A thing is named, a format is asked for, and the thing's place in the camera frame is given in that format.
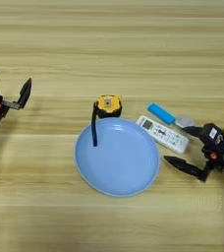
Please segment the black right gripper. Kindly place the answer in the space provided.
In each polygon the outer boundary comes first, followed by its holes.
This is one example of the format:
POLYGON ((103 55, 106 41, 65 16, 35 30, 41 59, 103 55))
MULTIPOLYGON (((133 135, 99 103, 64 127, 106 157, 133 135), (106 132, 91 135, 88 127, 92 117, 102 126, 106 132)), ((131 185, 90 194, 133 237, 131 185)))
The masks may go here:
MULTIPOLYGON (((183 131, 191 136, 198 138, 200 132, 202 131, 202 128, 196 126, 188 126, 184 127, 183 131)), ((224 169, 224 154, 210 151, 207 148, 203 148, 202 152, 207 159, 204 169, 200 169, 197 166, 189 164, 184 159, 178 157, 165 156, 164 158, 180 171, 183 171, 186 174, 194 176, 198 180, 205 182, 212 169, 217 168, 220 171, 224 169)))

